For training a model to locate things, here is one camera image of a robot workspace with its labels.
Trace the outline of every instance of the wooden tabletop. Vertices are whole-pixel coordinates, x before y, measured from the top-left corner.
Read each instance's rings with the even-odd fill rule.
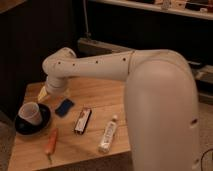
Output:
[[[24,103],[36,102],[43,85],[44,83],[29,84]],[[69,80],[70,93],[67,97],[75,103],[74,107],[65,117],[60,118],[54,111],[65,97],[51,97],[42,102],[51,110],[51,122],[34,135],[16,134],[8,170],[40,170],[130,151],[123,106],[123,90],[123,82],[82,77],[71,78]],[[76,135],[73,130],[82,107],[91,107],[92,115],[86,132],[83,135]],[[98,151],[98,145],[107,122],[114,114],[117,114],[119,118],[118,129],[110,152],[102,154]],[[59,128],[59,137],[51,165],[44,153],[44,147],[48,142],[50,130],[55,127]]]

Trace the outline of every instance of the white cup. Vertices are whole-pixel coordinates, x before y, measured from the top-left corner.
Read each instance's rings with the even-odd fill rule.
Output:
[[[32,125],[39,125],[42,122],[39,105],[35,102],[23,104],[18,111],[18,115]]]

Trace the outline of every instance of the cable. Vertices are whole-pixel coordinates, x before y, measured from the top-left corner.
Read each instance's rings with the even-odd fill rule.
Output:
[[[210,152],[210,151],[213,152],[213,148],[210,148],[210,149],[208,149],[207,151],[205,151],[205,152],[203,153],[202,157],[201,157],[201,161],[200,161],[201,171],[204,171],[204,170],[203,170],[203,159],[204,159],[205,155],[206,155],[208,152]]]

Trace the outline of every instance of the robotic arm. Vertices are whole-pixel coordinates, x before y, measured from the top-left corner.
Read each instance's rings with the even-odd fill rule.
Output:
[[[76,58],[63,48],[43,62],[46,90],[70,76],[126,81],[125,113],[135,171],[199,171],[198,100],[185,59],[170,50]]]

